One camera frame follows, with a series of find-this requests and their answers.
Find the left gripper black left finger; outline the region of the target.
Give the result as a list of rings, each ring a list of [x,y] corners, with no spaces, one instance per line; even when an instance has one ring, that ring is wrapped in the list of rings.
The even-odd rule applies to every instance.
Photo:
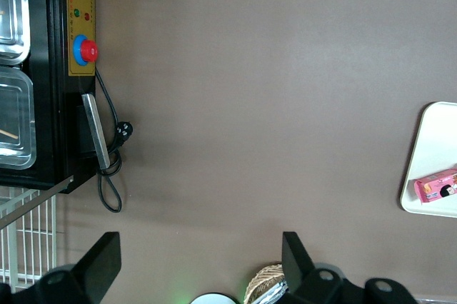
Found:
[[[90,303],[100,303],[121,270],[119,232],[107,232],[73,267],[73,275]]]

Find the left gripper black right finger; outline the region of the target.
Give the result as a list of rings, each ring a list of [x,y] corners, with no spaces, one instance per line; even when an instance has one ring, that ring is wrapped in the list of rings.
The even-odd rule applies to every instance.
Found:
[[[295,293],[315,265],[303,246],[298,234],[283,232],[281,263],[285,281],[290,292]]]

